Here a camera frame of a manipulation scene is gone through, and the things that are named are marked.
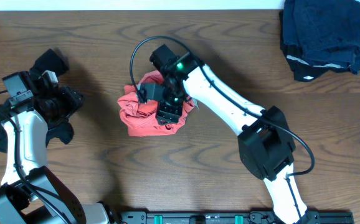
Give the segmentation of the red orange t-shirt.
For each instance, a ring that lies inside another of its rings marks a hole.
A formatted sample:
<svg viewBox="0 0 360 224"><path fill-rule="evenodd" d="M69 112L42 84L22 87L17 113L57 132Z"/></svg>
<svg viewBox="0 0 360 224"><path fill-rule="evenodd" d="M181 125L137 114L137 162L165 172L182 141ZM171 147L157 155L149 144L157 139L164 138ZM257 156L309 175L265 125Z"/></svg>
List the red orange t-shirt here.
<svg viewBox="0 0 360 224"><path fill-rule="evenodd" d="M185 125L188 114L195 107L195 101L183 103L182 115L178 123L159 125L156 119L158 102L149 101L139 104L136 89L133 85L124 86L125 94L117 103L120 106L120 119L128 127L128 135L132 137L167 136L176 132Z"/></svg>

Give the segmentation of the black t-shirt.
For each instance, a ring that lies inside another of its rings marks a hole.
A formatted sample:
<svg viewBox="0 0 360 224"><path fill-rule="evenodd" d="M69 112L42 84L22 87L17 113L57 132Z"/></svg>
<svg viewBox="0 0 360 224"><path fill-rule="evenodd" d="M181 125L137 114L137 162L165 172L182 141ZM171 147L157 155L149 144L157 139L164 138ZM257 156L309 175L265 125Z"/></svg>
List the black t-shirt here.
<svg viewBox="0 0 360 224"><path fill-rule="evenodd" d="M30 90L33 94L33 99L26 99L23 103L12 104L9 100L0 105L0 152L7 151L7 134L4 131L2 122L5 120L1 115L2 113L8 115L9 109L13 109L15 113L19 113L20 106L28 106L28 108L35 109L35 93L36 85L40 82L44 82L42 74L50 70L55 72L56 76L59 77L66 73L69 68L62 58L52 49L47 50L43 53L36 61L33 67L28 71L16 72L9 75L9 78L19 77L24 82L24 86L27 90ZM74 135L73 127L69 121L64 121L59 124L47 124L48 132L45 143L48 144L52 138L60 139L64 144L68 144Z"/></svg>

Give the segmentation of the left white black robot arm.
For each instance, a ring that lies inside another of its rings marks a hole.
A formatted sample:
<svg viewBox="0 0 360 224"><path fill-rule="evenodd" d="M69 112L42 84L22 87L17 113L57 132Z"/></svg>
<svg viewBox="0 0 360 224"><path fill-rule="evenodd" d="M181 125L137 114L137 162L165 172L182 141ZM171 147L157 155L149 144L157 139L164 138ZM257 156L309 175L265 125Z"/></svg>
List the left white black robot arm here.
<svg viewBox="0 0 360 224"><path fill-rule="evenodd" d="M55 72L3 78L9 111L7 165L0 186L0 223L113 223L102 202L83 205L47 166L48 130L82 106L83 96L59 86Z"/></svg>

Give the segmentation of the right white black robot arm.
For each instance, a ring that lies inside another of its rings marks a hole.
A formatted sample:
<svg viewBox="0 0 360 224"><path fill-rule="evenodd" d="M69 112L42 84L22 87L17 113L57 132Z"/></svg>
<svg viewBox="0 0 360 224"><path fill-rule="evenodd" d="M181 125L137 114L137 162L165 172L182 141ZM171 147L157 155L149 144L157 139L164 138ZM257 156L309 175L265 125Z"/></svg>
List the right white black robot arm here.
<svg viewBox="0 0 360 224"><path fill-rule="evenodd" d="M306 222L307 206L292 177L295 143L283 112L246 100L191 53L180 57L162 45L149 60L164 77L165 112L175 112L185 96L210 108L237 136L240 160L264 181L274 214L283 223Z"/></svg>

